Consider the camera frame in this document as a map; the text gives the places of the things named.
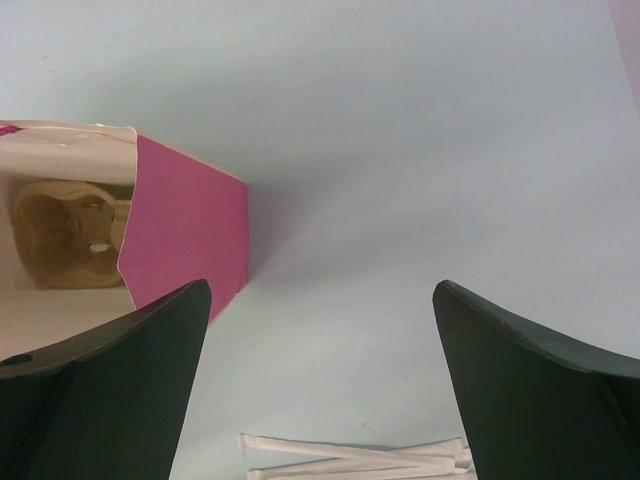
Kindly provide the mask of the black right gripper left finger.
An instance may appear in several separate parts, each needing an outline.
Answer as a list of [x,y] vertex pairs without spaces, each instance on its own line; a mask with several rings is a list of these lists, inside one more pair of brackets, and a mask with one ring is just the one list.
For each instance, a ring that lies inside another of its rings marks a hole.
[[169,477],[212,294],[190,282],[1,362],[4,479]]

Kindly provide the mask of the pink and beige paper bag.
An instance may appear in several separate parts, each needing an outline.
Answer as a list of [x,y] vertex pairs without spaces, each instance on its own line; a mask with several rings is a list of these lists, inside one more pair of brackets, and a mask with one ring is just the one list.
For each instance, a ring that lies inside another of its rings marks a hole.
[[[123,283],[42,286],[20,261],[10,204],[41,180],[131,186],[118,259]],[[61,342],[194,281],[218,316],[248,281],[248,187],[239,178],[132,127],[5,120],[1,124],[1,354]]]

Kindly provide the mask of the brown cardboard cup carrier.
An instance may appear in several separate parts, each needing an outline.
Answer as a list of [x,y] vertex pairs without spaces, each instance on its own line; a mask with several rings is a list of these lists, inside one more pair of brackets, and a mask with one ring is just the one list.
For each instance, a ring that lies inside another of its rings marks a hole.
[[10,204],[20,261],[42,286],[102,289],[123,283],[118,259],[133,188],[85,181],[22,185]]

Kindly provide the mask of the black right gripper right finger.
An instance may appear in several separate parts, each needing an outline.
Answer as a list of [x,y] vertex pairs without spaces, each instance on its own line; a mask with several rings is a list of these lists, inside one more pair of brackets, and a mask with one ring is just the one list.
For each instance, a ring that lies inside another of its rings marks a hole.
[[449,280],[433,307],[478,478],[638,478],[637,359]]

